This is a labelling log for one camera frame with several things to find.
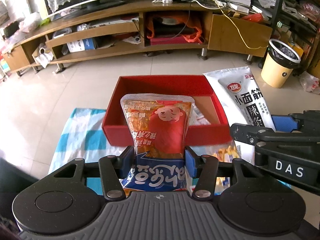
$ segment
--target tv stand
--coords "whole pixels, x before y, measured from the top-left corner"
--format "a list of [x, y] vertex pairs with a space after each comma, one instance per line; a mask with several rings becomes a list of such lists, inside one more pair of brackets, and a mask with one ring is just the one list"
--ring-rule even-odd
[[[124, 41], [118, 41], [111, 47], [99, 47], [98, 49], [84, 50], [63, 55], [62, 46], [71, 41], [87, 39], [91, 37], [101, 36], [102, 38], [110, 34], [137, 32], [137, 28], [143, 37], [145, 34], [145, 19], [149, 13], [157, 11], [188, 11], [191, 9], [192, 15], [199, 17], [202, 26], [203, 44], [184, 43], [184, 44], [160, 44], [151, 45], [148, 39], [141, 39], [140, 44], [130, 44]], [[76, 27], [80, 24], [91, 22], [107, 17], [137, 14], [139, 15], [139, 23], [128, 22], [113, 25], [105, 25], [87, 30], [73, 32], [65, 36], [53, 39], [52, 35], [55, 31]], [[57, 73], [64, 70], [64, 63], [78, 62], [89, 59], [111, 57], [139, 52], [153, 51], [169, 51], [173, 49], [197, 49], [200, 53], [199, 58], [205, 60], [207, 58], [207, 50], [230, 51], [242, 53], [246, 55], [263, 57], [268, 46], [272, 28], [263, 24], [253, 23], [239, 18], [232, 18], [233, 22], [239, 28], [242, 37], [251, 47], [261, 47], [260, 49], [248, 49], [241, 40], [237, 29], [223, 15], [214, 14], [212, 10], [205, 9], [198, 4], [189, 3], [152, 3], [150, 0], [140, 0], [128, 2], [126, 4], [111, 7], [108, 9], [91, 12], [89, 14], [74, 16], [68, 19], [63, 17], [53, 21], [45, 26], [36, 29], [30, 33], [24, 41], [16, 44], [11, 53], [4, 54], [12, 72], [17, 72], [28, 67], [39, 66], [35, 63], [32, 53], [40, 43], [45, 42], [47, 47], [51, 48], [54, 59], [50, 64], [58, 64]]]
[[69, 13], [69, 14], [65, 15], [63, 18], [66, 20], [70, 20], [70, 19], [82, 16], [82, 15], [101, 11], [101, 10], [115, 7], [115, 6], [119, 6], [122, 4], [125, 4], [125, 1], [118, 0], [118, 1], [110, 1], [110, 2], [106, 2], [106, 3], [100, 3], [99, 1], [93, 1], [93, 2], [88, 3], [86, 8], [81, 8], [77, 11]]

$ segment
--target spicy gluten strip package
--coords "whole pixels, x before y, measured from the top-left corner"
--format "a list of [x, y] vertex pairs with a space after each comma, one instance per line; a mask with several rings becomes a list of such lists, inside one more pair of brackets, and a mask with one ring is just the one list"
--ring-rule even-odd
[[135, 164], [122, 185], [132, 190], [187, 188], [184, 141], [194, 99], [188, 96], [128, 94], [121, 106], [135, 148]]
[[[217, 95], [231, 126], [234, 123], [275, 126], [266, 101], [248, 66], [204, 73]], [[241, 158], [253, 163], [254, 146], [235, 142]]]

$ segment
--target power strip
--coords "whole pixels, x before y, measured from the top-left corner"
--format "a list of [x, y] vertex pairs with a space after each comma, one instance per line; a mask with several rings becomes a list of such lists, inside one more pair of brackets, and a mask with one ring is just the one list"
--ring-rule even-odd
[[231, 3], [231, 2], [229, 2], [228, 5], [229, 5], [232, 9], [234, 9], [234, 10], [236, 10], [236, 11], [238, 11], [238, 12], [249, 13], [249, 9], [246, 8], [246, 7], [243, 7], [243, 6], [241, 6], [241, 5], [234, 4], [234, 3]]

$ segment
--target beige trash can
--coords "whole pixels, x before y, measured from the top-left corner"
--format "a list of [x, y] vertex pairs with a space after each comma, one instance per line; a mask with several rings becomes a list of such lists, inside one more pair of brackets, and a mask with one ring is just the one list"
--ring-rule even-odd
[[271, 39], [261, 77], [268, 85], [280, 88], [292, 70], [300, 67], [300, 60], [299, 55], [287, 44]]

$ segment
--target yellow cable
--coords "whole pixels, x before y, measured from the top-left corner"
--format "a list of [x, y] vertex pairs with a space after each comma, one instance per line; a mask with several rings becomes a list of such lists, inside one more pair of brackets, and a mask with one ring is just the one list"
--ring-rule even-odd
[[237, 25], [233, 22], [233, 20], [231, 20], [229, 16], [225, 15], [225, 13], [223, 12], [223, 10], [221, 9], [221, 7], [219, 6], [219, 4], [217, 3], [216, 0], [212, 0], [212, 1], [214, 1], [214, 2], [216, 3], [216, 5], [218, 6], [218, 8], [219, 8], [220, 11], [222, 12], [222, 14], [223, 14], [225, 17], [227, 17], [227, 18], [232, 22], [232, 24], [236, 27], [236, 29], [237, 29], [237, 31], [238, 31], [238, 33], [239, 33], [239, 35], [240, 35], [243, 43], [245, 44], [245, 46], [246, 46], [248, 49], [265, 49], [265, 48], [268, 47], [268, 46], [265, 46], [265, 47], [261, 47], [261, 46], [260, 46], [260, 47], [258, 47], [258, 48], [249, 47], [249, 46], [245, 43], [245, 41], [244, 41], [244, 39], [243, 39], [243, 37], [242, 37], [242, 35], [241, 35], [241, 33], [240, 33], [239, 28], [238, 28]]

